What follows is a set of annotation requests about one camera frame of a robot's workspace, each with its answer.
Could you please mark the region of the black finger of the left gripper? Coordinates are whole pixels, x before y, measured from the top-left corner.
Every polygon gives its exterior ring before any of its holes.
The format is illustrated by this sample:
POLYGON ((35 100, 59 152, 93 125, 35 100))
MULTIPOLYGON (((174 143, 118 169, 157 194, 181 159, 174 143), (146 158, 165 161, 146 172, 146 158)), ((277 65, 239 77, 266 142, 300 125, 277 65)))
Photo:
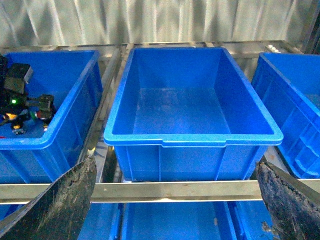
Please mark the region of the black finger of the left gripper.
POLYGON ((37 108, 37 118, 53 118, 56 113, 54 99, 53 95, 42 94, 39 97, 28 97, 26 105, 37 108))

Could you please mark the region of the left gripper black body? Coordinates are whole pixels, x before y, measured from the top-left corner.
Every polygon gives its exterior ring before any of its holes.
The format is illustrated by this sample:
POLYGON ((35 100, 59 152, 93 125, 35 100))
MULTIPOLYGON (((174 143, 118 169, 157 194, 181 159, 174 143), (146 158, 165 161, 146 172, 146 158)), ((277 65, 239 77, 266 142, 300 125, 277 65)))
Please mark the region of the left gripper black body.
POLYGON ((0 56, 0 114, 19 115, 27 108, 25 90, 33 69, 27 63, 12 62, 8 57, 0 56))

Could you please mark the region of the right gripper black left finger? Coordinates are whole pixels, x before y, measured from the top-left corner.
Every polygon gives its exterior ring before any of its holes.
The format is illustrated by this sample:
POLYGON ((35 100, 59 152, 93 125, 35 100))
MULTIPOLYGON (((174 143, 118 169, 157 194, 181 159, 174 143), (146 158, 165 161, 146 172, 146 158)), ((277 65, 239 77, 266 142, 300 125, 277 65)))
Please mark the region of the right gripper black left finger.
POLYGON ((89 156, 36 198, 0 222, 2 240, 76 240, 90 209, 97 177, 89 156))

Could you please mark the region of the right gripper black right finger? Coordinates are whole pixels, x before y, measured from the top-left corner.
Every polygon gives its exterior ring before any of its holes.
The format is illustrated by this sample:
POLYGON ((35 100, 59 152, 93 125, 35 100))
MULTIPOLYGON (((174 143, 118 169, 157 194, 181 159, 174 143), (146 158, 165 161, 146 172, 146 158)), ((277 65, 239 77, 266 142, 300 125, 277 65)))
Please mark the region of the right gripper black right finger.
POLYGON ((320 194, 266 160, 256 163, 255 173, 279 239, 318 240, 320 194))

